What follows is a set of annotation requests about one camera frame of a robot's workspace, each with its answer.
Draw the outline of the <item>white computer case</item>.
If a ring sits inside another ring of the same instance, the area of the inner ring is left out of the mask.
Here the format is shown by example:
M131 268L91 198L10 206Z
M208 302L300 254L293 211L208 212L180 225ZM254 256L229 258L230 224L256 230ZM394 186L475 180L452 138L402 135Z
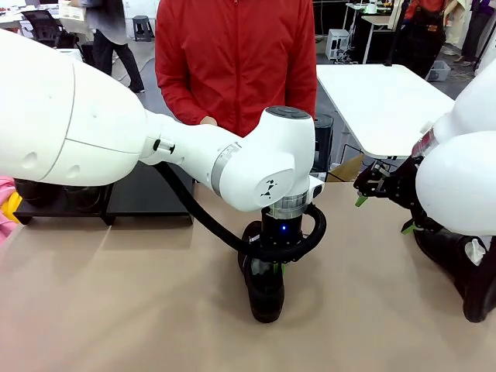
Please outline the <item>white computer case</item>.
M328 60L338 60L347 50L350 33L345 29L330 29L325 55Z

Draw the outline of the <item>black pole stand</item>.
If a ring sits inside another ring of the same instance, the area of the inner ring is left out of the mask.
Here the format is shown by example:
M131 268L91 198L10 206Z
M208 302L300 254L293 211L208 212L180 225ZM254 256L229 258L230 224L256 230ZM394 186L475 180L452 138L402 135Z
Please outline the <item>black pole stand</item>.
M409 3L409 0L403 0L403 2L401 4L401 10L400 10L400 13L399 13L397 22L396 22L396 27L394 28L394 36L393 36L391 48L389 50L388 57L387 57L387 59L386 59L386 61L384 63L384 65L386 67L390 67L392 65L394 52L396 50L396 46L398 44L398 39L399 39L399 36L400 36L400 33L401 33L402 23L403 23L403 20L404 20L404 17L405 17L405 13L406 13L406 11L408 9L408 3Z

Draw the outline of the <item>person's right forearm red sleeve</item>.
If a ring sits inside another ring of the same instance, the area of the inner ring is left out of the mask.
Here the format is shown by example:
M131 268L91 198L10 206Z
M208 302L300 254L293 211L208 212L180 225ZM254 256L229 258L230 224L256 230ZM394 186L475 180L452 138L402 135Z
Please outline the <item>person's right forearm red sleeve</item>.
M180 122L197 125L208 115L191 92L188 73L156 69L156 76L167 107Z

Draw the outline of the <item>brown cardboard box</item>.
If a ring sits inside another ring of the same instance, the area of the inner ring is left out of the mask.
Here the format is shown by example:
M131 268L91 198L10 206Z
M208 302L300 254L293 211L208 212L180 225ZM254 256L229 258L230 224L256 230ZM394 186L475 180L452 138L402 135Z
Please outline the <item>brown cardboard box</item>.
M343 164L334 167L327 174L327 182L354 182L363 165L364 155L360 153Z

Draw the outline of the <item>yellow plastic object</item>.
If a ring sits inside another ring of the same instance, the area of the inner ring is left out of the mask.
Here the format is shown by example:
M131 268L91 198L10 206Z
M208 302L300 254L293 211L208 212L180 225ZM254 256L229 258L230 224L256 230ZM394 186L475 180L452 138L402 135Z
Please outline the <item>yellow plastic object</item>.
M19 220L16 218L14 213L22 202L22 196L14 191L0 206L2 214L10 221L19 224Z

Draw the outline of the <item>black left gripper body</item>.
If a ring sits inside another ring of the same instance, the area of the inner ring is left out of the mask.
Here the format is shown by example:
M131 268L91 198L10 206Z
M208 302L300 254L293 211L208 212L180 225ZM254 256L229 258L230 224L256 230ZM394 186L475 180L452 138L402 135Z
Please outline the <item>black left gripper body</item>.
M263 248L285 248L297 245L303 239L302 216L276 219L270 209L262 210L261 245Z

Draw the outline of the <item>black shoe stand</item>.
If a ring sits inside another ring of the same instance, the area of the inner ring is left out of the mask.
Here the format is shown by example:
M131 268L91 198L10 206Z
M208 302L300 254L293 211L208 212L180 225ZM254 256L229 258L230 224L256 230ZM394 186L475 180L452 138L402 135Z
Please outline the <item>black shoe stand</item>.
M187 209L179 201L169 184L152 167L138 164L133 171L114 184L109 184L106 206L98 212L79 212L72 209L64 192L61 190L57 199L43 207L36 207L23 201L20 203L15 217L23 225L33 218L100 218L111 226L117 218L155 218L178 217L191 224L192 218Z

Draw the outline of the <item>person in red jacket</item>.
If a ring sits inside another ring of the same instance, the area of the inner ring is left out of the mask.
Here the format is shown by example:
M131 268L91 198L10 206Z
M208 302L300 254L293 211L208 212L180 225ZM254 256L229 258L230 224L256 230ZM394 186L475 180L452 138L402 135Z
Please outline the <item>person in red jacket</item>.
M264 109L315 114L312 0L160 0L155 71L183 71L217 126L249 134Z

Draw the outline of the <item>person in purple top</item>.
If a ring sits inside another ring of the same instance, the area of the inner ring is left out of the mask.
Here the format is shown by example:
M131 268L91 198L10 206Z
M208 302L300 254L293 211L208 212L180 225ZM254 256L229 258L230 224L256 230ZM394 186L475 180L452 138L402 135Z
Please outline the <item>person in purple top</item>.
M472 0L469 26L462 53L457 60L462 66L468 67L474 63L479 39L495 9L496 0Z

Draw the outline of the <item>grey plastic bin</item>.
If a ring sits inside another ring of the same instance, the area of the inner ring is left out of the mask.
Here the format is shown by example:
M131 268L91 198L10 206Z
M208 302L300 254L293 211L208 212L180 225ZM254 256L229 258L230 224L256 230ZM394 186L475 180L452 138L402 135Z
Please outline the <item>grey plastic bin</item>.
M451 71L451 67L444 60L435 60L429 69L425 79L427 81L445 81Z

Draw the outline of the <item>white crumpled stuffing paper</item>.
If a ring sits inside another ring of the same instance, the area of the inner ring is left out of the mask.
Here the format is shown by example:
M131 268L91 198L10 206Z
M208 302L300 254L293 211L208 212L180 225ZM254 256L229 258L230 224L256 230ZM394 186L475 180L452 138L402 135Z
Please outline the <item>white crumpled stuffing paper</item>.
M467 258L475 265L479 266L483 260L487 250L485 245L479 239L473 238L465 244L465 254Z

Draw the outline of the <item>large white table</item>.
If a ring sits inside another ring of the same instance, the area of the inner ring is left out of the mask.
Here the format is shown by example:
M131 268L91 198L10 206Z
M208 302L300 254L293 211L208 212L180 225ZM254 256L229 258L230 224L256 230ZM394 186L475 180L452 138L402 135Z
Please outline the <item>large white table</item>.
M408 68L394 64L319 64L319 83L369 157L409 157L422 129L454 100Z

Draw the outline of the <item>black office chair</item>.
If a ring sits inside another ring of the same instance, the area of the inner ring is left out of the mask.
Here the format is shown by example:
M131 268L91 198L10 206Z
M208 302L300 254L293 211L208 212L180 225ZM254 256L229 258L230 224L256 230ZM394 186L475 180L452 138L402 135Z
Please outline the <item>black office chair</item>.
M49 47L61 47L63 28L47 10L25 11L22 16L31 24L35 41Z

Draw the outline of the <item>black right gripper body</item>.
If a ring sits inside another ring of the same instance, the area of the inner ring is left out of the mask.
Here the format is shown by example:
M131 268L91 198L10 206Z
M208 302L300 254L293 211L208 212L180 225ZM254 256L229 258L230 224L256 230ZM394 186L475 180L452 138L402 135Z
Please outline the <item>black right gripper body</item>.
M416 193L415 179L423 157L409 157L391 174L391 200L408 209L411 217L425 218L425 231L437 232L438 223L427 216Z

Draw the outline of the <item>pink cloth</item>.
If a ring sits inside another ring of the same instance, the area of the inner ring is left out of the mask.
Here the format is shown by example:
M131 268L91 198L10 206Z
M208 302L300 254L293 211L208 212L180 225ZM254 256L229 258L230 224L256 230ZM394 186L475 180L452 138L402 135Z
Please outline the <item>pink cloth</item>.
M14 180L10 177L0 176L0 206L14 191L16 191ZM17 223L8 220L0 209L0 245L9 237L17 225Z

